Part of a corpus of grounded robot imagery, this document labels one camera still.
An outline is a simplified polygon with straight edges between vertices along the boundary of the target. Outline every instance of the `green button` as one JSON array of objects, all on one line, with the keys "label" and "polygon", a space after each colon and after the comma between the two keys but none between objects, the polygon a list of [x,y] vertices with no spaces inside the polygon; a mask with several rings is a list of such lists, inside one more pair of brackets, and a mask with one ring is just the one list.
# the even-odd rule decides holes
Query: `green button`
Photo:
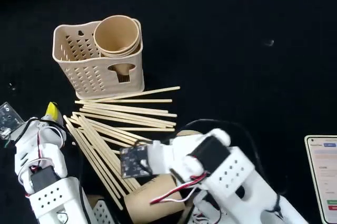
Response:
[{"label": "green button", "polygon": [[337,200],[327,200],[328,204],[337,204]]}]

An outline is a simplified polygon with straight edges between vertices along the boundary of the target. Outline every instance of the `smartphone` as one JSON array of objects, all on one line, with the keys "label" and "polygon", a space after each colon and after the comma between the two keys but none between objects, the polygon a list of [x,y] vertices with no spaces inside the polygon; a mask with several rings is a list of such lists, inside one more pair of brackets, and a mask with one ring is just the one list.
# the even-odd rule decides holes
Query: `smartphone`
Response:
[{"label": "smartphone", "polygon": [[308,135],[304,141],[322,222],[336,224],[337,135]]}]

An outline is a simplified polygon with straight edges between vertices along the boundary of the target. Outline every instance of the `beige plastic basket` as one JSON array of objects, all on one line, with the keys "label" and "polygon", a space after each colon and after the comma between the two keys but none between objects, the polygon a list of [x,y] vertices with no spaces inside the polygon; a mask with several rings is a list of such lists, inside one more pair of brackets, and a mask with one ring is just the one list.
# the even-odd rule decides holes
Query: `beige plastic basket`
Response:
[{"label": "beige plastic basket", "polygon": [[[82,25],[60,25],[54,31],[53,59],[73,85],[79,99],[100,99],[125,93],[142,92],[143,40],[132,55],[123,58],[100,57],[93,34],[100,21]],[[134,67],[121,77],[114,65],[130,63]]]}]

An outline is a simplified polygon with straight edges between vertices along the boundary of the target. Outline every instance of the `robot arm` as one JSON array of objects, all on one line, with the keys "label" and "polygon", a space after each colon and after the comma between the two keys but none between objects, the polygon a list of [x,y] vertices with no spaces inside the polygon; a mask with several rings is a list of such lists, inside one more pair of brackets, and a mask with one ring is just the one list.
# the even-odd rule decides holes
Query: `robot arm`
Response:
[{"label": "robot arm", "polygon": [[80,182],[67,177],[60,150],[66,140],[62,125],[60,112],[50,103],[41,119],[8,128],[10,139],[16,142],[15,173],[39,223],[97,224]]},{"label": "robot arm", "polygon": [[[227,214],[226,223],[307,223],[264,181],[240,148],[230,147],[230,143],[229,135],[220,129],[205,135],[177,137],[171,145],[154,141],[147,146],[145,163],[153,174],[171,173],[181,183],[206,173],[200,189],[211,194]],[[239,187],[244,189],[243,197],[236,194]],[[194,203],[201,204],[205,195],[199,194]]]}]

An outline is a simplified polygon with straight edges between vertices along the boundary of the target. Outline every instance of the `black tablecloth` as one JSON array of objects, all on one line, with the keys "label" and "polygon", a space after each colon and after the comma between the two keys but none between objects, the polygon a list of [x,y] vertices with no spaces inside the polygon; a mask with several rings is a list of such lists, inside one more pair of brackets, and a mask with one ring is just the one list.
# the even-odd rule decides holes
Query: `black tablecloth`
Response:
[{"label": "black tablecloth", "polygon": [[[178,126],[198,118],[236,121],[255,138],[269,181],[310,223],[319,211],[305,152],[308,134],[336,134],[335,0],[26,0],[0,17],[0,103],[28,119],[48,101],[69,115],[75,93],[52,59],[53,30],[109,15],[135,17],[143,27],[147,90],[180,85],[167,107]],[[254,161],[249,141],[233,145]],[[70,174],[77,150],[66,148]],[[1,215],[35,223],[10,156],[2,161]],[[86,193],[106,194],[88,163]]]}]

